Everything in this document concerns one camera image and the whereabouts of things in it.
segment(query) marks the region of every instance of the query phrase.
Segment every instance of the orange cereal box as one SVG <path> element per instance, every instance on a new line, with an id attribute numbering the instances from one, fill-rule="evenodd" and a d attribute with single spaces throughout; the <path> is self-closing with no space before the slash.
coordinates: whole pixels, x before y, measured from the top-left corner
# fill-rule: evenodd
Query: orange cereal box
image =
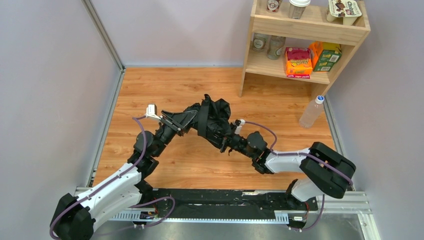
<path id="1" fill-rule="evenodd" d="M 311 51 L 309 48 L 285 48 L 285 74 L 289 78 L 310 78 L 312 73 Z"/>

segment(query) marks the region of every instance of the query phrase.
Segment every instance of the metal floor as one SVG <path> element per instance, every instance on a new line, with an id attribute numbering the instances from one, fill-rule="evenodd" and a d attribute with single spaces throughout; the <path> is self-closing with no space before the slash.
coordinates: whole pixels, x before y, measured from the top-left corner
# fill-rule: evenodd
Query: metal floor
<path id="1" fill-rule="evenodd" d="M 310 215 L 312 224 L 317 215 Z M 127 221 L 108 221 L 97 233 L 109 233 L 131 226 Z M 128 229 L 92 240 L 364 240 L 355 214 L 324 214 L 315 228 L 305 232 L 288 230 L 285 225 L 249 223 L 164 222 L 146 229 Z"/>

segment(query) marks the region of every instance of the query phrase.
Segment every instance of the shelf board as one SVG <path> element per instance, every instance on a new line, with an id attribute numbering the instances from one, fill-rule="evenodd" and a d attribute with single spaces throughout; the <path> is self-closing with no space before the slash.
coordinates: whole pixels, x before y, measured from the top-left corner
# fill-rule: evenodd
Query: shelf board
<path id="1" fill-rule="evenodd" d="M 257 0 L 253 16 L 252 32 L 296 39 L 356 45 L 370 31 L 363 1 L 358 6 L 364 13 L 352 26 L 343 25 L 341 19 L 328 22 L 327 7 L 309 5 L 301 19 L 291 19 L 290 3 L 282 2 L 277 13 L 267 12 L 267 0 Z"/>
<path id="2" fill-rule="evenodd" d="M 330 84 L 327 72 L 312 72 L 310 79 L 287 77 L 283 57 L 280 57 L 277 60 L 271 60 L 267 57 L 266 50 L 257 52 L 253 51 L 252 48 L 250 48 L 249 55 L 247 57 L 246 73 L 262 74 L 317 84 Z"/>

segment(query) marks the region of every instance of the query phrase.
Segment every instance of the glass jar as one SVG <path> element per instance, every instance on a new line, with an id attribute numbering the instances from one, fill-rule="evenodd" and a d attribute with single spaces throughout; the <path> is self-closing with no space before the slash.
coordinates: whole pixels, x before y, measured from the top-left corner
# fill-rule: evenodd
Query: glass jar
<path id="1" fill-rule="evenodd" d="M 253 35 L 252 50 L 256 52 L 262 52 L 265 48 L 265 45 L 267 44 L 267 40 L 268 40 L 268 35 L 255 33 Z"/>
<path id="2" fill-rule="evenodd" d="M 283 53 L 284 43 L 286 43 L 286 38 L 284 36 L 271 36 L 268 52 L 266 54 L 268 58 L 271 60 L 279 59 Z"/>

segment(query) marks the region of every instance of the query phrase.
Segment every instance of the yogurt cup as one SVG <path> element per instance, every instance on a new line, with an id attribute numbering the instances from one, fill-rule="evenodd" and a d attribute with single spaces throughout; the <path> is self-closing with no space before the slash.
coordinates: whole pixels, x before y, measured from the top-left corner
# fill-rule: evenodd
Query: yogurt cup
<path id="1" fill-rule="evenodd" d="M 291 19 L 301 19 L 302 14 L 310 3 L 311 0 L 290 0 L 288 17 Z"/>
<path id="2" fill-rule="evenodd" d="M 278 13 L 282 0 L 268 0 L 266 4 L 266 10 L 269 13 L 275 14 Z"/>
<path id="3" fill-rule="evenodd" d="M 343 25 L 351 26 L 362 16 L 358 4 L 354 0 L 328 0 L 327 21 L 333 22 L 343 18 Z"/>

